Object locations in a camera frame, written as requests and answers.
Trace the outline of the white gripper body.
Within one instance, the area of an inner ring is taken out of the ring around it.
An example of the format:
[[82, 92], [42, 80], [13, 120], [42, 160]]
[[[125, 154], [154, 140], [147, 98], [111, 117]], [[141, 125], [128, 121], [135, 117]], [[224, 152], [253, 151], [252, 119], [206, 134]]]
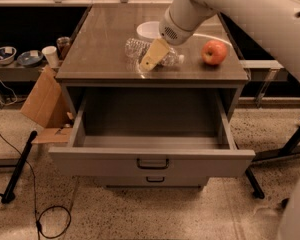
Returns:
[[170, 45], [178, 46], [193, 34], [191, 17], [182, 11], [169, 7], [159, 23], [159, 33]]

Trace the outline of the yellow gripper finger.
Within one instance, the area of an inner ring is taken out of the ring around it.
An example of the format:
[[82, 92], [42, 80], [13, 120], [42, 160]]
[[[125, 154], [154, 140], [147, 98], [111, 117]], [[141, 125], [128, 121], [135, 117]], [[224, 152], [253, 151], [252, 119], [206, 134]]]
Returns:
[[154, 39], [146, 46], [146, 52], [140, 61], [140, 69], [143, 72], [153, 70], [157, 64], [168, 54], [169, 50], [170, 47], [164, 39]]

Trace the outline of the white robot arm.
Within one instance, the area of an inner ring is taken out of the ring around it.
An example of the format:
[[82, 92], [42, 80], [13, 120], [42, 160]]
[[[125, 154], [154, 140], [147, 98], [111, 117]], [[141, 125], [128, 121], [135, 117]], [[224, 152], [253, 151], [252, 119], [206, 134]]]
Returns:
[[300, 83], [300, 1], [174, 0], [160, 24], [171, 45], [186, 42], [203, 21], [221, 12]]

